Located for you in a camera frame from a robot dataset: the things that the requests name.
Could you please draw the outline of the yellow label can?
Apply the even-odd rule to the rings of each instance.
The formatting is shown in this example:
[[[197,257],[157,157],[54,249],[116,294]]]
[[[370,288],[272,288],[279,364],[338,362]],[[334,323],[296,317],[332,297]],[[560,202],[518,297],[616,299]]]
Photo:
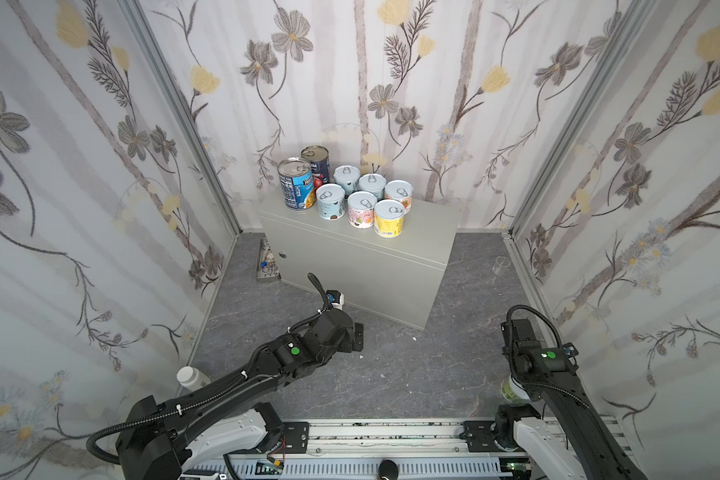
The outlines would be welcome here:
[[[381,200],[374,207],[374,230],[383,238],[394,238],[403,230],[406,209],[397,200]]]

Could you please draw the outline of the red label can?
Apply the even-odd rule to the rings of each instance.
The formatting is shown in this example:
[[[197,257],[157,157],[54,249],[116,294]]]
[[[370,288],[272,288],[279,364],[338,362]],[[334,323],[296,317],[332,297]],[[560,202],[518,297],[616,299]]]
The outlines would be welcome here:
[[[377,198],[366,191],[357,191],[347,198],[347,215],[351,226],[358,229],[371,228],[374,224],[374,209]]]

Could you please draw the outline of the teal label can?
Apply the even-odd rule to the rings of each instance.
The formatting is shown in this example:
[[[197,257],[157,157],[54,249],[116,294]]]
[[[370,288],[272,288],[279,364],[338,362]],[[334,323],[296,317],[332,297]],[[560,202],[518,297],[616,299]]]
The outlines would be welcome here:
[[[327,183],[316,191],[316,206],[321,219],[338,220],[345,215],[345,190],[341,185]]]

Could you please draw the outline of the orange label can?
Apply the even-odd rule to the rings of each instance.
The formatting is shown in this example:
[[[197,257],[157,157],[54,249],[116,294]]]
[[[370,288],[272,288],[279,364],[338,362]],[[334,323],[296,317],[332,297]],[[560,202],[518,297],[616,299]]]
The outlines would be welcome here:
[[[408,213],[412,206],[413,191],[411,183],[405,180],[392,180],[385,186],[384,198],[400,202],[405,209],[405,213]]]

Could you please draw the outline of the lime label can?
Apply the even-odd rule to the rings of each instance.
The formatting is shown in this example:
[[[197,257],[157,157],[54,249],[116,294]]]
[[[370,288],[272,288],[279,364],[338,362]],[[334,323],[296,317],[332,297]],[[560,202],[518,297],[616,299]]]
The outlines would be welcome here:
[[[500,393],[504,399],[510,403],[530,402],[530,397],[526,390],[512,376],[508,376],[503,380]]]

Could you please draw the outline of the green label can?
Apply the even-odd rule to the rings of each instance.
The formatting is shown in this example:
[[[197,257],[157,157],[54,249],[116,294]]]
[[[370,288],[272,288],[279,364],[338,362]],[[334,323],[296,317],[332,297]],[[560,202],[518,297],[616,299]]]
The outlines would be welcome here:
[[[334,182],[342,187],[346,197],[355,192],[360,177],[360,169],[353,165],[341,165],[333,172]]]

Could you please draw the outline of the blue label tall can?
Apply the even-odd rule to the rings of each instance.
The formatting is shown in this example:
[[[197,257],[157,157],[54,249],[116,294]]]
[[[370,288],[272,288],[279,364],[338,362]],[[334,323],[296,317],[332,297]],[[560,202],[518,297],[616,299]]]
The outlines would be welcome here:
[[[315,203],[311,164],[297,157],[282,160],[277,167],[285,204],[293,210],[307,210]]]

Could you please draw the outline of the dark chopped tomatoes can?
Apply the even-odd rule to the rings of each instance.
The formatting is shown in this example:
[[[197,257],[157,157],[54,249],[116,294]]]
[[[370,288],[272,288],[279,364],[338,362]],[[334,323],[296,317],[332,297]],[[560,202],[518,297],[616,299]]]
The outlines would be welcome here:
[[[305,147],[300,156],[311,166],[314,188],[318,189],[330,182],[329,151],[322,145]]]

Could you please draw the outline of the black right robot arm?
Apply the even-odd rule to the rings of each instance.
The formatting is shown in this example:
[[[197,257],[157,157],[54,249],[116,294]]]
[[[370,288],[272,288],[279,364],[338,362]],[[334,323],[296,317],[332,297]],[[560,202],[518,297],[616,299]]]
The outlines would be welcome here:
[[[560,345],[543,347],[527,319],[501,325],[511,377],[554,414],[587,479],[644,479],[587,397],[577,367]]]

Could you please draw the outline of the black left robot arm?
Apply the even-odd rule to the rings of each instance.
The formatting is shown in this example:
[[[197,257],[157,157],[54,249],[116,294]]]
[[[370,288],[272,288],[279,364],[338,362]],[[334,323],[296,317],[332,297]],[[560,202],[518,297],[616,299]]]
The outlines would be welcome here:
[[[136,402],[115,441],[126,479],[177,479],[189,465],[190,443],[264,395],[310,376],[337,353],[363,350],[365,328],[330,309],[257,347],[246,364],[199,390]]]

